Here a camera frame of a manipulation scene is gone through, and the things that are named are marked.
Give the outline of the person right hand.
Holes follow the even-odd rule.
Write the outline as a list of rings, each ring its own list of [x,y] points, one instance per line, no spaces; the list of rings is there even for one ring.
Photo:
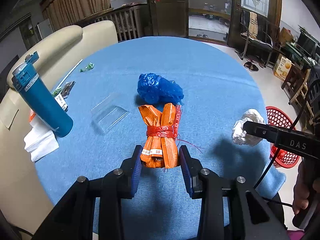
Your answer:
[[[304,163],[301,162],[298,167],[296,184],[293,188],[292,209],[295,215],[299,214],[300,210],[305,210],[308,207],[309,194],[310,191],[304,183]]]

